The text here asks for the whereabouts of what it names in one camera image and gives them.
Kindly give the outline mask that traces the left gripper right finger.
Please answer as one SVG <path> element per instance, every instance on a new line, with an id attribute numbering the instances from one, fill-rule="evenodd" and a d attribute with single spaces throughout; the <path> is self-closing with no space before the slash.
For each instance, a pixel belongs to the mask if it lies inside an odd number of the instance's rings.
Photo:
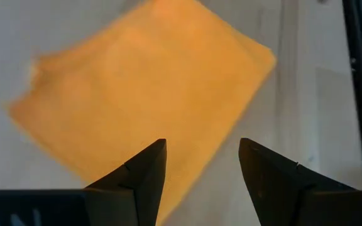
<path id="1" fill-rule="evenodd" d="M 248 138 L 244 182 L 262 225 L 362 225 L 362 190 L 319 174 Z"/>

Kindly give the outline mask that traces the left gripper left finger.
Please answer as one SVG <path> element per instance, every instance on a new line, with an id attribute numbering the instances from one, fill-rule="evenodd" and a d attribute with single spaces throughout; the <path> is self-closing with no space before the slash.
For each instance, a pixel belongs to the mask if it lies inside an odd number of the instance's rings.
<path id="1" fill-rule="evenodd" d="M 155 225 L 166 162 L 158 139 L 82 189 L 0 190 L 0 226 Z"/>

